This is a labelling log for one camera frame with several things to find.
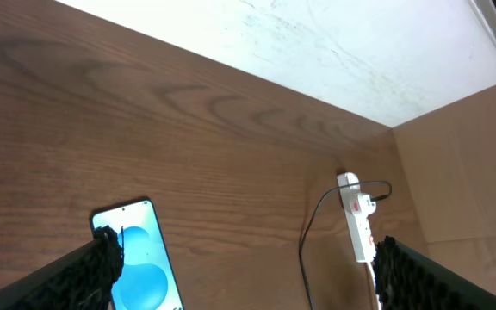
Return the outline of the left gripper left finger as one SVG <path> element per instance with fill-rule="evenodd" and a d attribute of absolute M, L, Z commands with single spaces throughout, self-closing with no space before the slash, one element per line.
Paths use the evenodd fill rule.
<path fill-rule="evenodd" d="M 124 238 L 109 226 L 93 240 L 0 289 L 0 310 L 106 310 L 124 267 Z"/>

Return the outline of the blue Galaxy smartphone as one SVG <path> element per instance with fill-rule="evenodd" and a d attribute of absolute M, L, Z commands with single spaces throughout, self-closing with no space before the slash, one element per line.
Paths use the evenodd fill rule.
<path fill-rule="evenodd" d="M 97 208 L 90 227 L 111 227 L 124 249 L 122 273 L 111 290 L 116 310 L 183 310 L 184 305 L 155 207 L 146 196 Z"/>

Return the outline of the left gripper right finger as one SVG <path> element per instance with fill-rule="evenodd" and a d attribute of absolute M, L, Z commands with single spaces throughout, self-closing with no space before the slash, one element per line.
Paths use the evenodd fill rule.
<path fill-rule="evenodd" d="M 373 271 L 384 310 L 496 310 L 496 295 L 390 236 L 376 245 Z"/>

